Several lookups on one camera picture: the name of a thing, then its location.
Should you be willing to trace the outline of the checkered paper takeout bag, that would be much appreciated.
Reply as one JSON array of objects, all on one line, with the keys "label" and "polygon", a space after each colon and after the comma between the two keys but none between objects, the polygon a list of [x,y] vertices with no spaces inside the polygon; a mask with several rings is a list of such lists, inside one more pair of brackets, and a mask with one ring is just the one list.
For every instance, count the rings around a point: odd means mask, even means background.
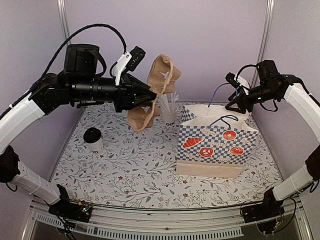
[{"label": "checkered paper takeout bag", "polygon": [[223,105],[182,107],[176,172],[198,177],[236,178],[252,152],[259,131],[241,114]]}]

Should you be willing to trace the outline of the black plastic cup lid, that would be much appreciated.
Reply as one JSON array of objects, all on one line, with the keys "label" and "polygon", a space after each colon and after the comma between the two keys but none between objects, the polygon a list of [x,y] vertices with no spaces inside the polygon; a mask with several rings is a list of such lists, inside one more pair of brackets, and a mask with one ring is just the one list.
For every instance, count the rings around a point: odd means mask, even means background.
[{"label": "black plastic cup lid", "polygon": [[88,144],[96,143],[101,138],[102,138],[101,131],[95,127],[88,128],[83,135],[83,140]]}]

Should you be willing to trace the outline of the white paper coffee cup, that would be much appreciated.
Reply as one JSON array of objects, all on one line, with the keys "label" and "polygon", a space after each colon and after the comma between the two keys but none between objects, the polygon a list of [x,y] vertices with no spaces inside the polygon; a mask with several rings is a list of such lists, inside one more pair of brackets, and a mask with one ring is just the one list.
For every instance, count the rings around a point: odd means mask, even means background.
[{"label": "white paper coffee cup", "polygon": [[96,142],[87,143],[87,145],[88,145],[88,148],[91,151],[93,151],[95,154],[103,154],[105,151],[102,138],[100,138]]}]

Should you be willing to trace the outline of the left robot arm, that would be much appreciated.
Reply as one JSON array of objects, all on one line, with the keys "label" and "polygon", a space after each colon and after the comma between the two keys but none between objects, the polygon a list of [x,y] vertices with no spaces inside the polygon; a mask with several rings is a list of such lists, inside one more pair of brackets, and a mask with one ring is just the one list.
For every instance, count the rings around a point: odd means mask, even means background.
[{"label": "left robot arm", "polygon": [[125,51],[113,67],[113,77],[97,73],[107,68],[100,48],[92,44],[71,44],[66,48],[63,70],[47,73],[0,117],[0,181],[16,185],[45,201],[53,215],[88,222],[92,207],[85,201],[73,203],[66,189],[31,171],[14,152],[12,141],[28,126],[61,105],[75,107],[114,104],[115,111],[131,110],[153,101],[156,94],[132,76],[145,56],[135,47]]}]

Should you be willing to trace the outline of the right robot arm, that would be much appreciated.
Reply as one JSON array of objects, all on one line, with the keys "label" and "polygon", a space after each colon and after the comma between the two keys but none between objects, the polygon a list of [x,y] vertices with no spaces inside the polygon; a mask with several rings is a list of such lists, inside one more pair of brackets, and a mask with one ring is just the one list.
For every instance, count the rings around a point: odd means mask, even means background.
[{"label": "right robot arm", "polygon": [[[273,60],[263,60],[253,64],[259,85],[250,86],[240,74],[229,72],[225,79],[235,88],[228,98],[226,109],[240,114],[251,113],[255,104],[266,101],[273,103],[284,100],[291,105],[302,118],[302,126],[320,139],[320,103],[307,90],[304,82],[293,74],[282,74]],[[317,147],[304,164],[278,185],[268,189],[260,204],[242,206],[240,214],[246,223],[273,218],[284,214],[283,202],[308,187],[317,186],[320,181],[320,149]]]}]

